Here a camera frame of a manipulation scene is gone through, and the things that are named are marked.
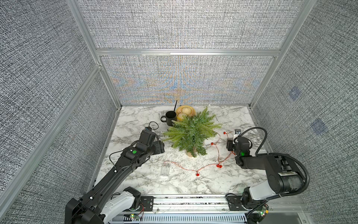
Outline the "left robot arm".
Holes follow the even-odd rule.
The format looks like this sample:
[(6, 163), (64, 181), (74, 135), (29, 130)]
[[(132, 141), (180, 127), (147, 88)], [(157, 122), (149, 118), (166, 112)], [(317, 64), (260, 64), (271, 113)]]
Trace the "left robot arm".
[(111, 196), (121, 183), (152, 155), (164, 153), (164, 143), (152, 130), (143, 130), (140, 138), (126, 147), (113, 168), (86, 194), (72, 198), (65, 207), (66, 224), (106, 224), (125, 210), (137, 210), (141, 194), (126, 188), (118, 197)]

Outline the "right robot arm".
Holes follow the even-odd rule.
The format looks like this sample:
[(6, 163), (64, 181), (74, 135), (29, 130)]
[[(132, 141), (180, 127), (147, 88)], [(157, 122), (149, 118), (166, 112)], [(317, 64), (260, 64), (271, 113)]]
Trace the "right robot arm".
[(235, 153), (236, 164), (242, 169), (264, 170), (267, 180), (246, 187), (241, 205), (248, 211), (258, 209), (266, 202), (303, 193), (309, 186), (306, 167), (296, 158), (282, 153), (250, 155), (252, 142), (245, 137), (227, 141), (227, 150)]

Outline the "red string lights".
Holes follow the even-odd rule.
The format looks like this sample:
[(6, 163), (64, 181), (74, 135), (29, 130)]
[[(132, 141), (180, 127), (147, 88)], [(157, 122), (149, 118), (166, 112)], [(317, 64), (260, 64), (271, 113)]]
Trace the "red string lights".
[(191, 171), (191, 172), (195, 172), (195, 175), (197, 177), (200, 176), (200, 172), (207, 168), (207, 167), (210, 167), (210, 166), (216, 166), (217, 168), (221, 169), (222, 168), (222, 164), (231, 157), (231, 155), (233, 156), (236, 156), (236, 154), (233, 152), (233, 151), (229, 151), (229, 154), (224, 158), (224, 159), (221, 159), (221, 156), (220, 156), (220, 149), (219, 147), (217, 146), (218, 143), (221, 141), (222, 137), (220, 134), (219, 135), (219, 139), (216, 141), (216, 142), (212, 142), (210, 144), (211, 147), (214, 147), (216, 152), (217, 152), (217, 156), (214, 157), (214, 154), (213, 153), (210, 153), (209, 155), (211, 156), (209, 161), (210, 161), (210, 164), (206, 164), (205, 166), (199, 168), (199, 169), (186, 169), (184, 168), (183, 166), (181, 166), (179, 163), (177, 162), (174, 162), (174, 161), (164, 161), (164, 164), (174, 164), (176, 167), (180, 168), (180, 169), (183, 169), (185, 171)]

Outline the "small green christmas tree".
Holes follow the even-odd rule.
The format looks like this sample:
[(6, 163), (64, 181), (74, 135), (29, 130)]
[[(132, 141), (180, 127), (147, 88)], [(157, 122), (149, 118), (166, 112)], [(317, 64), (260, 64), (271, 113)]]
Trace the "small green christmas tree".
[(194, 116), (175, 121), (173, 126), (163, 133), (164, 140), (171, 142), (173, 148), (190, 153), (192, 157), (205, 156), (205, 141), (215, 137), (218, 134), (216, 130), (222, 127), (215, 119), (216, 115), (206, 107)]

